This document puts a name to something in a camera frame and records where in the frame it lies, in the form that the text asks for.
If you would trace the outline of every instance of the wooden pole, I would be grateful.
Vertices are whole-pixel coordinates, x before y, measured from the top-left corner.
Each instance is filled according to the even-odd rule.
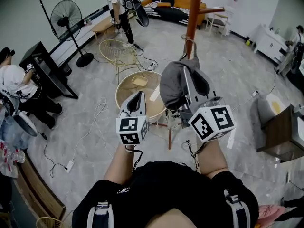
[[[197,25],[197,21],[198,21],[199,9],[200,9],[200,0],[191,0],[188,26],[187,26],[187,34],[186,34],[187,39],[194,40],[196,25]],[[190,54],[192,51],[192,45],[193,45],[192,41],[187,41],[186,52],[188,55],[188,59],[190,58]]]

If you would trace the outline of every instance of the concrete floor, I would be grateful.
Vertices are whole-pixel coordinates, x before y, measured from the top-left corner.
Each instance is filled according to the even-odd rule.
[[[178,60],[183,51],[184,41],[181,35],[186,33],[186,27],[151,19],[148,28],[140,27],[134,19],[131,20],[135,42],[144,48],[144,55],[155,59],[159,67],[156,72],[161,73],[169,63],[168,60]],[[200,68],[213,81],[217,95],[224,97],[226,104],[233,109],[251,98],[251,94],[258,90],[267,94],[274,85],[275,71],[273,64],[265,56],[254,54],[251,47],[234,35],[221,38],[215,31],[211,33],[197,30],[195,41],[198,45]],[[85,50],[92,52],[99,61],[101,57],[95,40],[89,43]],[[57,166],[54,178],[49,175],[51,162],[43,155],[45,141],[41,136],[33,141],[29,147],[29,155],[38,172],[46,184],[58,198],[66,205],[67,213],[74,210],[94,183],[103,178],[118,145],[115,133],[115,118],[118,108],[115,103],[117,78],[115,68],[109,63],[93,61],[84,68],[76,67],[79,55],[69,63],[73,72],[68,77],[71,88],[78,94],[79,99],[60,97],[56,101],[63,104],[64,112],[59,116],[58,128],[50,131],[33,117],[39,131],[48,136],[47,155],[54,160],[67,165],[73,158],[74,148],[78,140],[90,129],[94,120],[94,109],[101,97],[106,97],[108,108],[97,118],[92,132],[84,138],[76,151],[74,166],[68,174]],[[142,57],[144,67],[149,65]],[[133,70],[125,71],[121,79]],[[286,78],[278,76],[273,94],[281,98],[288,105],[303,104],[302,93]],[[226,156],[229,168],[256,195],[259,204],[277,204],[281,197],[287,194],[287,199],[297,198],[301,191],[292,184],[285,184],[286,174],[291,173],[291,180],[301,185],[304,175],[304,161],[301,159],[285,164],[277,164],[274,157],[263,152],[256,153],[256,148],[265,144],[265,135],[260,130],[257,115],[256,100],[251,99],[239,106],[234,112],[237,122],[236,134],[232,148],[227,148],[229,134],[220,139],[221,148]],[[184,162],[194,168],[190,153],[181,147],[187,139],[195,143],[194,132],[190,129],[176,129],[172,143],[172,150],[168,150],[168,131],[164,128],[152,126],[146,140],[140,149],[143,150],[139,165],[148,161],[170,160]]]

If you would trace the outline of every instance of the electric fan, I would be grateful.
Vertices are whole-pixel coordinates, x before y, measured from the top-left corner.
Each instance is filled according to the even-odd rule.
[[[73,40],[77,50],[80,53],[80,58],[77,60],[77,67],[85,67],[94,56],[92,53],[83,54],[75,41],[75,37],[83,25],[82,16],[79,7],[70,0],[59,2],[53,9],[51,14],[51,24],[54,27],[54,35],[62,41]]]

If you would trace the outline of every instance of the wooden bench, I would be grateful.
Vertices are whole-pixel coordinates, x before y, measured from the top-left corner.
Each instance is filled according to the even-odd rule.
[[[109,28],[113,28],[113,31],[115,30],[115,28],[113,27],[112,23],[110,22],[111,16],[105,18],[104,20],[100,21],[98,24],[96,24],[93,28],[92,31],[95,33],[95,38],[96,41],[98,43],[98,39],[97,39],[97,33],[102,33],[104,34],[104,36],[106,37],[109,31]]]

